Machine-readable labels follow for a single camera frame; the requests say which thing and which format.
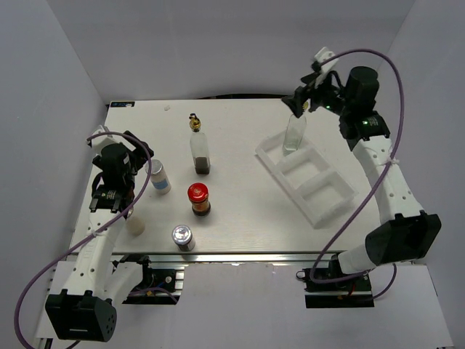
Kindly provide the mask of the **glass bottle dark sauce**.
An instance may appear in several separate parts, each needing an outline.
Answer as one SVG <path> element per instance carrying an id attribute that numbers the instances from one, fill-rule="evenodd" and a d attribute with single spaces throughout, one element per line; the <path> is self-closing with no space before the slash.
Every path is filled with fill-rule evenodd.
<path id="1" fill-rule="evenodd" d="M 190 149 L 195 172 L 198 175 L 208 175 L 210 173 L 211 164 L 207 137 L 201 131 L 201 120 L 195 113 L 190 114 L 189 120 L 189 126 L 192 131 L 190 136 Z"/>

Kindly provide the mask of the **red lid sauce jar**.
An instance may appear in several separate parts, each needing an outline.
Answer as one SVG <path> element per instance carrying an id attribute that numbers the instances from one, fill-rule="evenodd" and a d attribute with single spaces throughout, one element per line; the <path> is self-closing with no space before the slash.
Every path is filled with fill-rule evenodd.
<path id="1" fill-rule="evenodd" d="M 202 217 L 206 216 L 211 210 L 209 201 L 209 189 L 201 182 L 193 183 L 187 189 L 187 196 L 192 206 L 192 211 L 195 215 Z"/>

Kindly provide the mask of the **white powder shaker jar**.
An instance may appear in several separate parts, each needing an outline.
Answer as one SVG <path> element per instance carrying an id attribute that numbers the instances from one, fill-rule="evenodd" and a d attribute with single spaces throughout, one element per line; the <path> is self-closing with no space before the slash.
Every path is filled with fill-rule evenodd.
<path id="1" fill-rule="evenodd" d="M 126 231 L 131 236 L 140 236 L 145 232 L 145 221 L 137 216 L 128 217 Z"/>

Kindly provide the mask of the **clear glass oil bottle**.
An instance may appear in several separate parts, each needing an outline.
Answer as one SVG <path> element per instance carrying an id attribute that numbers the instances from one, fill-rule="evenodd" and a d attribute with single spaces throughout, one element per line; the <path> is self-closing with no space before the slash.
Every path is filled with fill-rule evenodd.
<path id="1" fill-rule="evenodd" d="M 304 115 L 307 108 L 308 102 L 305 102 L 303 104 L 302 115 L 300 117 L 297 117 L 294 114 L 289 117 L 283 141 L 283 153 L 285 156 L 299 149 L 307 127 L 307 119 Z"/>

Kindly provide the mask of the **blue label salt shaker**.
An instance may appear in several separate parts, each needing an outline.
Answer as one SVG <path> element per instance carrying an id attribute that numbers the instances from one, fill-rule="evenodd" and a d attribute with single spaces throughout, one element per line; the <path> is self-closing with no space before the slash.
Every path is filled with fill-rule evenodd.
<path id="1" fill-rule="evenodd" d="M 159 195 L 165 195 L 171 190 L 171 183 L 161 161 L 151 159 L 146 163 L 145 171 L 150 175 L 150 181 Z"/>

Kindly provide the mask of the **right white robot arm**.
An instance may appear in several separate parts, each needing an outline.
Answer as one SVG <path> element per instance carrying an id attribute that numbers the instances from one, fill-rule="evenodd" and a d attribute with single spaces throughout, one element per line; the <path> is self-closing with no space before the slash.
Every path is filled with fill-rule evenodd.
<path id="1" fill-rule="evenodd" d="M 442 223 L 415 199 L 395 158 L 389 128 L 375 110 L 377 72 L 358 66 L 341 84 L 337 72 L 318 70 L 301 81 L 302 86 L 282 101 L 298 117 L 306 103 L 310 112 L 324 107 L 339 117 L 340 133 L 363 168 L 371 185 L 368 197 L 375 199 L 379 210 L 380 226 L 361 245 L 332 256 L 326 281 L 343 290 L 355 277 L 380 265 L 426 257 Z"/>

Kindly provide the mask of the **dark pepper shaker jar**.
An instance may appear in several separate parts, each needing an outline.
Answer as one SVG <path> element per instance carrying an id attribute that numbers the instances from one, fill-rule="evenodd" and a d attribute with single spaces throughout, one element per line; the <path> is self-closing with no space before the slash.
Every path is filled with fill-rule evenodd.
<path id="1" fill-rule="evenodd" d="M 171 237 L 182 252 L 189 252 L 195 247 L 193 232 L 187 225 L 176 226 L 171 233 Z"/>

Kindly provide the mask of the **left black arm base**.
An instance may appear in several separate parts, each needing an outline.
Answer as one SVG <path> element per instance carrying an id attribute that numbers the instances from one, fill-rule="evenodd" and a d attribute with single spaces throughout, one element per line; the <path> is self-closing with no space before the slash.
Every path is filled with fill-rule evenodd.
<path id="1" fill-rule="evenodd" d="M 159 268 L 152 264 L 148 255 L 126 254 L 112 261 L 115 273 L 119 265 L 135 262 L 142 266 L 142 280 L 133 287 L 123 301 L 126 305 L 176 305 L 180 296 L 175 295 L 177 272 L 173 268 Z"/>

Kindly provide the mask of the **white foam organizer tray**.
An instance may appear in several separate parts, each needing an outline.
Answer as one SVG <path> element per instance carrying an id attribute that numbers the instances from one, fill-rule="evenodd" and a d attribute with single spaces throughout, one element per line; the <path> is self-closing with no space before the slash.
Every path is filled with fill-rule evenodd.
<path id="1" fill-rule="evenodd" d="M 285 132 L 264 138 L 255 154 L 315 228 L 322 228 L 352 207 L 357 190 L 306 137 L 299 149 L 283 149 Z"/>

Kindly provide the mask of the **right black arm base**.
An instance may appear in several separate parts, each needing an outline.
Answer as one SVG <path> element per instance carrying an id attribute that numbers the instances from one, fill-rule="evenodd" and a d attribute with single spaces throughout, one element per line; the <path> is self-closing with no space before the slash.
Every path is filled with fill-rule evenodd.
<path id="1" fill-rule="evenodd" d="M 349 280 L 316 283 L 326 279 L 342 278 L 343 274 L 336 258 L 341 254 L 333 254 L 329 260 L 318 263 L 314 279 L 310 278 L 311 268 L 298 270 L 296 279 L 304 283 L 304 298 L 307 309 L 342 309 L 373 308 L 373 292 L 367 272 L 355 275 Z"/>

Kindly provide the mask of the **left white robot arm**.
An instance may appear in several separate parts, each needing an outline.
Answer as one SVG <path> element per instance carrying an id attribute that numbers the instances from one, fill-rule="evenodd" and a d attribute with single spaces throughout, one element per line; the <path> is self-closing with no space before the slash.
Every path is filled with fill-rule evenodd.
<path id="1" fill-rule="evenodd" d="M 89 223 L 73 269 L 57 294 L 49 294 L 45 311 L 61 340 L 107 342 L 117 322 L 117 307 L 135 287 L 145 290 L 153 283 L 153 272 L 144 265 L 124 262 L 109 274 L 116 240 L 124 229 L 129 211 L 140 199 L 135 177 L 150 163 L 153 151 L 129 131 L 114 139 L 115 132 L 102 127 L 88 139 L 100 169 L 92 185 Z"/>

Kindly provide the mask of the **left blue table sticker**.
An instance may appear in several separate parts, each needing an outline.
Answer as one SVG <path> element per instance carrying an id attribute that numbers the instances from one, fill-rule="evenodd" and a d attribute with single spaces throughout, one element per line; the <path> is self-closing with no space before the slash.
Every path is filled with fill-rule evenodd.
<path id="1" fill-rule="evenodd" d="M 110 103 L 111 108 L 133 108 L 135 101 L 113 101 Z"/>

